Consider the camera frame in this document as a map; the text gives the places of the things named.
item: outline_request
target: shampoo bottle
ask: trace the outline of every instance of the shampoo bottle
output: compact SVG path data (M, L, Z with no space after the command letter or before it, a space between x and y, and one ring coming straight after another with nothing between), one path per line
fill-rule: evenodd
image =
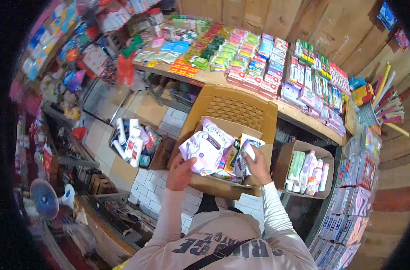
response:
M319 185L319 191L325 191L326 179L328 178L329 164L325 163L322 169L322 179Z
M318 159L316 168L313 170L313 177L315 178L315 183L316 183L315 192L319 191L319 184L322 179L322 168L323 168L323 161L321 159Z
M299 192L301 194L304 194L305 190L307 189L307 182L309 177L313 174L313 169L316 167L316 157L315 157L315 152L313 150L310 151L305 156L304 164L303 164L303 169L301 170L299 174L299 187L294 187L294 192Z

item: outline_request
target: red soap box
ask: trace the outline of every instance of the red soap box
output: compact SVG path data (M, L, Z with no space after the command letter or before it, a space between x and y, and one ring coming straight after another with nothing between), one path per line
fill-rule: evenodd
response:
M255 77L252 75L247 75L245 77L244 88L257 93L261 85L262 78Z
M244 87L246 74L240 71L231 70L227 76L227 83L238 87Z

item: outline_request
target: purple and white package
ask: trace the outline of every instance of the purple and white package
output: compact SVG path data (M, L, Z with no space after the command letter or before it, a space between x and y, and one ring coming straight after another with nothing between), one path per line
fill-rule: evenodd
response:
M178 148L184 160L196 157L192 171L207 176L217 171L224 150L231 147L235 138L221 130L209 119L205 119L202 131L196 132Z

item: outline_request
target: pink package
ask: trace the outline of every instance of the pink package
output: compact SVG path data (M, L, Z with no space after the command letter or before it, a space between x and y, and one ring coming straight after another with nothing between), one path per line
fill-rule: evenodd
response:
M314 108L316 106L315 94L306 87L302 88L301 95L298 100L302 101L310 108Z
M235 139L209 119L204 120L202 128L178 148L184 160L197 158L197 162L192 166L193 172L207 176L217 171L224 150L231 147Z

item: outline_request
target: wooden plank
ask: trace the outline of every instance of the wooden plank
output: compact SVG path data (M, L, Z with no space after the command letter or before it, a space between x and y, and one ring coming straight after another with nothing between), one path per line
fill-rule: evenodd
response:
M181 1L181 7L184 14L210 17L216 22L221 22L222 1L223 0L183 0Z
M223 0L222 22L241 27L244 20L245 0Z
M243 27L256 34L261 34L270 3L270 0L246 0Z
M393 52L390 46L385 46L374 59L359 73L369 83L375 83L383 73L386 62L391 64L391 70L396 71L392 82L399 84L410 73L410 47L406 51Z
M330 2L309 40L315 51L340 66L369 33L373 23L367 11L375 3L375 0Z
M402 81L398 84L395 82L392 83L394 85L395 90L398 92L398 94L402 94L404 91L410 88L410 73L402 79Z
M364 40L353 53L342 63L341 68L349 77L361 72L383 49L388 40L388 30L379 30L373 26Z
M366 256L387 258L397 247L402 235L364 232L365 242L359 247L358 253Z
M286 40L288 42L294 42L297 38L308 40L320 22L329 2L329 0L303 1Z
M263 32L286 40L301 0L271 0Z
M372 225L366 232L402 235L410 222L410 211L382 212L374 210L370 214Z
M379 189L400 187L410 187L410 164L380 172Z
M399 159L408 154L410 154L410 137L402 135L382 144L380 160L381 162L386 162Z

